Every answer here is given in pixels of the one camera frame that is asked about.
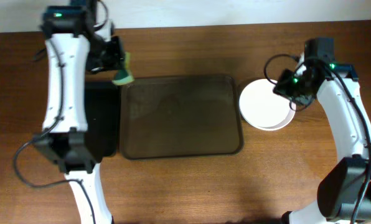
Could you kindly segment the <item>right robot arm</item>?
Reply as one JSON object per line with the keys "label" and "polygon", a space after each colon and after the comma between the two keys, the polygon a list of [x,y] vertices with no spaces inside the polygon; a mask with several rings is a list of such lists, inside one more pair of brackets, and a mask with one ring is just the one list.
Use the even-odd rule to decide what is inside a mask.
{"label": "right robot arm", "polygon": [[280,221],[370,223],[371,122],[355,68],[336,61],[334,41],[327,37],[307,40],[293,60],[297,67],[282,72],[273,93],[287,99],[293,111],[318,101],[335,141],[337,165],[319,184],[313,203],[284,213]]}

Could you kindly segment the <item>white plate top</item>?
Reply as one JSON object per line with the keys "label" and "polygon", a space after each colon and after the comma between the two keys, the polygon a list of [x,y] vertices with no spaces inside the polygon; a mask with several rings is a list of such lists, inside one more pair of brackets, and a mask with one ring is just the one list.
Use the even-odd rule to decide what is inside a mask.
{"label": "white plate top", "polygon": [[238,104],[242,118],[254,128],[277,131],[294,118],[296,105],[273,93],[274,84],[259,79],[247,84],[240,93]]}

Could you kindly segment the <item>green and yellow sponge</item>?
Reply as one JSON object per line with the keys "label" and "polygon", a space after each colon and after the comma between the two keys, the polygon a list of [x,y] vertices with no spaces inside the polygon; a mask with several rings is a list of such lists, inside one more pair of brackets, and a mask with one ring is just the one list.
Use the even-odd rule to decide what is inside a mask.
{"label": "green and yellow sponge", "polygon": [[124,53],[124,57],[120,59],[120,68],[115,74],[112,83],[116,86],[127,85],[134,81],[133,74],[130,70],[130,58],[131,54],[129,52]]}

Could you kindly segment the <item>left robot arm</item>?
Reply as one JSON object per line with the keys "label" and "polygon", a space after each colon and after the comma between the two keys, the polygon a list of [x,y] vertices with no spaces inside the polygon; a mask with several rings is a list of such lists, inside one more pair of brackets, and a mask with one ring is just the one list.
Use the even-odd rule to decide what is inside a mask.
{"label": "left robot arm", "polygon": [[40,29],[49,62],[42,132],[31,143],[64,174],[82,223],[113,223],[100,179],[104,154],[87,148],[85,75],[115,71],[114,85],[134,80],[127,53],[103,1],[49,6]]}

